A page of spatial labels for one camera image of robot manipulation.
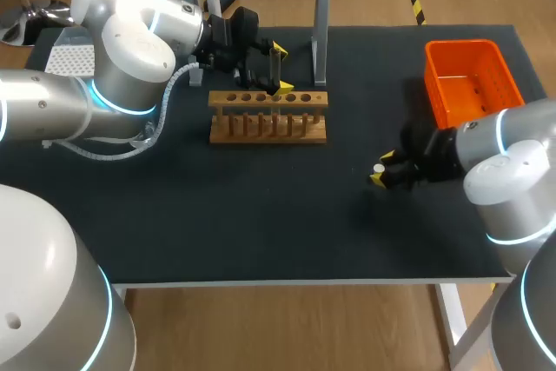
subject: wooden floor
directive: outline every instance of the wooden floor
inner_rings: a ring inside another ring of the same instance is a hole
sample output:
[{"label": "wooden floor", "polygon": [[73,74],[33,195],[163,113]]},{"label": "wooden floor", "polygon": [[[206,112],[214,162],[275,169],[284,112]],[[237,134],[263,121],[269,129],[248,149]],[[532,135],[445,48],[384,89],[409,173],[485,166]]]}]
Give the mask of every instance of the wooden floor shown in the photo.
[{"label": "wooden floor", "polygon": [[[549,96],[556,96],[554,0],[420,0],[429,24],[515,25]],[[0,10],[17,0],[0,0]],[[262,26],[309,26],[314,0],[240,0]],[[332,25],[414,25],[409,0],[331,0]],[[0,67],[28,49],[0,46]],[[488,285],[462,285],[471,321]],[[428,286],[198,288],[132,292],[138,371],[447,369]],[[488,358],[476,368],[493,369]]]}]

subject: glowing blue ring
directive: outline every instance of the glowing blue ring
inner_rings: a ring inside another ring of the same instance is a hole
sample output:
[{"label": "glowing blue ring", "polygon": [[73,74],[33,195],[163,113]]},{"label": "glowing blue ring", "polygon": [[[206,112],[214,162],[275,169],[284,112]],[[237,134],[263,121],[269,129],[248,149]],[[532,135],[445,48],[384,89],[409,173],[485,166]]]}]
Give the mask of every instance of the glowing blue ring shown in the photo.
[{"label": "glowing blue ring", "polygon": [[2,104],[2,124],[0,124],[0,141],[3,140],[3,136],[6,134],[6,127],[8,126],[8,102],[6,99],[0,99]]},{"label": "glowing blue ring", "polygon": [[96,345],[93,354],[90,356],[89,360],[85,362],[85,365],[83,365],[83,368],[81,368],[80,371],[87,371],[90,368],[90,366],[93,365],[93,362],[98,356],[98,353],[101,352],[101,348],[103,347],[104,341],[106,341],[106,336],[108,335],[108,329],[110,328],[110,321],[112,320],[112,287],[110,286],[110,283],[108,282],[108,278],[106,278],[106,274],[104,274],[103,269],[100,267],[98,269],[101,270],[101,274],[103,275],[104,282],[106,283],[106,289],[108,290],[108,316],[106,317],[106,323],[104,324],[104,330],[103,330],[103,334],[101,335],[101,339],[98,340],[98,344]]},{"label": "glowing blue ring", "polygon": [[506,149],[504,148],[504,143],[502,142],[502,117],[506,111],[507,109],[504,109],[496,116],[496,143],[498,144],[498,150],[503,156],[506,155]]},{"label": "glowing blue ring", "polygon": [[527,274],[527,269],[529,268],[529,263],[525,267],[525,271],[523,271],[523,277],[521,277],[521,308],[523,308],[523,315],[525,316],[525,321],[527,322],[527,326],[529,327],[529,330],[531,331],[534,340],[539,344],[540,349],[542,349],[542,352],[545,353],[548,359],[554,365],[556,365],[556,356],[554,356],[554,354],[550,352],[548,346],[540,338],[539,332],[537,332],[537,329],[533,325],[533,320],[531,320],[531,316],[529,315],[529,310],[527,309],[527,304],[525,302],[525,277]]},{"label": "glowing blue ring", "polygon": [[526,236],[525,238],[520,238],[520,239],[510,239],[507,241],[501,241],[500,239],[494,239],[492,238],[489,234],[486,234],[486,237],[491,241],[494,242],[498,245],[519,245],[520,243],[523,242],[529,242],[532,241],[533,239],[537,239],[539,236],[542,236],[544,234],[548,234],[550,232],[552,232],[553,230],[556,229],[556,215],[554,215],[554,217],[552,218],[552,220],[540,231],[535,232],[534,234],[531,234],[529,236]]},{"label": "glowing blue ring", "polygon": [[128,115],[133,115],[133,116],[143,116],[143,115],[148,115],[150,112],[156,109],[156,105],[150,108],[149,110],[129,110],[129,109],[121,108],[117,104],[113,104],[110,100],[108,100],[106,97],[104,97],[98,92],[95,86],[95,80],[93,80],[91,87],[93,88],[93,91],[98,96],[98,98],[101,99],[101,101],[103,101],[104,104],[106,104],[107,106],[111,107],[114,110],[117,110],[118,112],[126,113]]},{"label": "glowing blue ring", "polygon": [[150,23],[149,32],[155,32],[156,25],[158,24],[158,20],[160,19],[160,9],[158,5],[155,9],[155,14],[153,15],[153,22]]}]

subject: white table leg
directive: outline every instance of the white table leg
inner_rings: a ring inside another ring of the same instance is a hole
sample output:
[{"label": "white table leg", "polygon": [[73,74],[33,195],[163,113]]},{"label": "white table leg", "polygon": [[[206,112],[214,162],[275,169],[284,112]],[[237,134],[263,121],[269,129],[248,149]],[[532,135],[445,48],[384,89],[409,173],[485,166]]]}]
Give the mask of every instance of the white table leg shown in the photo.
[{"label": "white table leg", "polygon": [[448,347],[452,350],[467,329],[458,286],[456,284],[436,284],[434,287],[436,288]]},{"label": "white table leg", "polygon": [[128,289],[125,287],[114,286],[114,290],[118,293],[122,301],[125,301],[125,295],[128,292]]},{"label": "white table leg", "polygon": [[498,285],[467,328],[456,285],[436,285],[440,313],[450,348],[449,360],[452,371],[470,371],[488,352],[491,317],[496,303],[506,291],[507,286],[506,283]]}]

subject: black table mat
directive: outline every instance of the black table mat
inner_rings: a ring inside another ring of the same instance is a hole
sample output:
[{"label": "black table mat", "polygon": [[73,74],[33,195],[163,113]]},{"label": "black table mat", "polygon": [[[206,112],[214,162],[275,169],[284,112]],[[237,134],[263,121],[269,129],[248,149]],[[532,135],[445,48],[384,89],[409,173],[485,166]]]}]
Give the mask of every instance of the black table mat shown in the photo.
[{"label": "black table mat", "polygon": [[[282,79],[313,89],[310,30],[261,33],[290,53]],[[56,37],[43,32],[28,68],[44,68]],[[475,37],[500,46],[527,101],[545,96],[513,27],[331,28],[327,145],[211,146],[208,90],[235,87],[230,76],[195,89],[183,77],[144,155],[102,163],[3,143],[0,182],[60,210],[115,283],[506,276],[460,182],[367,185],[398,143],[407,97],[423,94],[425,43]]]}]

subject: perforated white plate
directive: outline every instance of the perforated white plate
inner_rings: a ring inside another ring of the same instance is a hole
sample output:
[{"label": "perforated white plate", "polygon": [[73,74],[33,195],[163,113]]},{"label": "perforated white plate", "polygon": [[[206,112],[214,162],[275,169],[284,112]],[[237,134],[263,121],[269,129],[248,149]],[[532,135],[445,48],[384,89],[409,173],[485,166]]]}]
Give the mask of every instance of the perforated white plate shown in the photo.
[{"label": "perforated white plate", "polygon": [[92,45],[52,47],[45,71],[59,76],[92,77],[95,74],[95,49]]}]

